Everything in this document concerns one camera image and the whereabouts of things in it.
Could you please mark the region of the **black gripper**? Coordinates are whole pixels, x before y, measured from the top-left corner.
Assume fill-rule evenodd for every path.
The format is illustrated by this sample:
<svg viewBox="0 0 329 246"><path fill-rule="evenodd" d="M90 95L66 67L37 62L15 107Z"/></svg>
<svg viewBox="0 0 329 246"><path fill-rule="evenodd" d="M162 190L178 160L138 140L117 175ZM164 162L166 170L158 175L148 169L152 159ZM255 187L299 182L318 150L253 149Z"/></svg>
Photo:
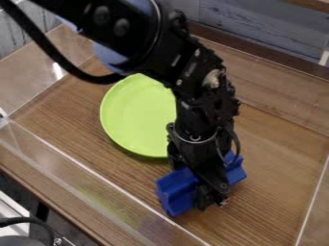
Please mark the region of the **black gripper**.
<svg viewBox="0 0 329 246"><path fill-rule="evenodd" d="M187 166L197 169L215 163L229 164L227 154L241 154L241 142L235 132L235 116L240 112L240 105L241 101L235 96L216 96L193 102L177 100L178 116L168 125L168 157L174 170ZM220 189L200 184L196 208L205 210L213 204L223 207L228 194L228 184L223 184Z"/></svg>

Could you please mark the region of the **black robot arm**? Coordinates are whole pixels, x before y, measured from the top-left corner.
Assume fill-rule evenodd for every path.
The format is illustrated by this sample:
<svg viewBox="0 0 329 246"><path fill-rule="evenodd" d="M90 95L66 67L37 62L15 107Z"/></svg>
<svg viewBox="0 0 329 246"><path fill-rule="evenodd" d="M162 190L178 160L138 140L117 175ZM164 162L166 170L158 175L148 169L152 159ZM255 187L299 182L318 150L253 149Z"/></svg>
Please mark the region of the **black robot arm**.
<svg viewBox="0 0 329 246"><path fill-rule="evenodd" d="M97 44L97 54L117 75L142 73L170 88L177 120L166 126L168 155L174 171L188 169L188 181L168 175L157 186L165 209L187 205L204 210L228 200L225 159L241 149L235 116L241 101L227 78L221 57L191 35L185 14L158 0L31 0Z"/></svg>

